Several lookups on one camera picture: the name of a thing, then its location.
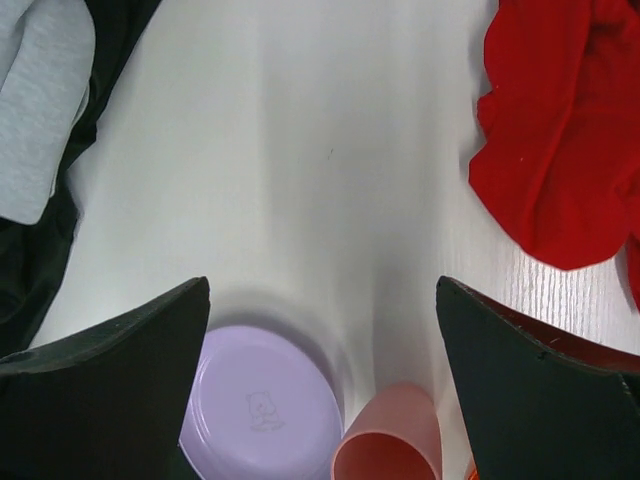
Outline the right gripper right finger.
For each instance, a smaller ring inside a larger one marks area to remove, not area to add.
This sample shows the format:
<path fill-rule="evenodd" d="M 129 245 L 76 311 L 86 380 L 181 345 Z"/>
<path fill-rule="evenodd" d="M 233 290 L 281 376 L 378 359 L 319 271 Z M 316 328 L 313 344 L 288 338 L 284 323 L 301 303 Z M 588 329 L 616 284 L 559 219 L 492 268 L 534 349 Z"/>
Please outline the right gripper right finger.
<path fill-rule="evenodd" d="M 436 311 L 480 478 L 638 478 L 638 356 L 450 277 Z"/>

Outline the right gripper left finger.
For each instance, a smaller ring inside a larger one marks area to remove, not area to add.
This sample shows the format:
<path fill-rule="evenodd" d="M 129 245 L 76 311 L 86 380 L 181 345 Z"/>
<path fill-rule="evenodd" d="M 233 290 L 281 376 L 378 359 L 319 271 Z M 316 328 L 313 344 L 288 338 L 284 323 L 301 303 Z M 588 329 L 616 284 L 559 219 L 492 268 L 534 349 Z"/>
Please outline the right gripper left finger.
<path fill-rule="evenodd" d="M 168 479 L 210 311 L 192 278 L 1 360 L 4 479 Z"/>

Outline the red cloth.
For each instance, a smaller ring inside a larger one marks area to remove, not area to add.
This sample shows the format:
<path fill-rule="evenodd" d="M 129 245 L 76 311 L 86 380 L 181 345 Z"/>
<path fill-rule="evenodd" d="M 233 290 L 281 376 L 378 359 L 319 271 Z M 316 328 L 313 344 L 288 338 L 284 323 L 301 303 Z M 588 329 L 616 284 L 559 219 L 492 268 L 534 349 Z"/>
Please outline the red cloth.
<path fill-rule="evenodd" d="M 502 1 L 484 40 L 486 142 L 469 182 L 527 254 L 627 258 L 639 289 L 639 5 Z"/>

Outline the grey zip hoodie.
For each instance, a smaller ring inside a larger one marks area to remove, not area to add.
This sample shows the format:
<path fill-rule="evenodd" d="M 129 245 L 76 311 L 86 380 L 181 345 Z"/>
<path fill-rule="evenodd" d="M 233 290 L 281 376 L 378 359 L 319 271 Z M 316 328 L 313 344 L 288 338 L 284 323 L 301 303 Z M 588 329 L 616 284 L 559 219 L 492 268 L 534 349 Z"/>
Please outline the grey zip hoodie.
<path fill-rule="evenodd" d="M 1 216 L 33 225 L 85 110 L 95 27 L 82 1 L 1 4 Z"/>

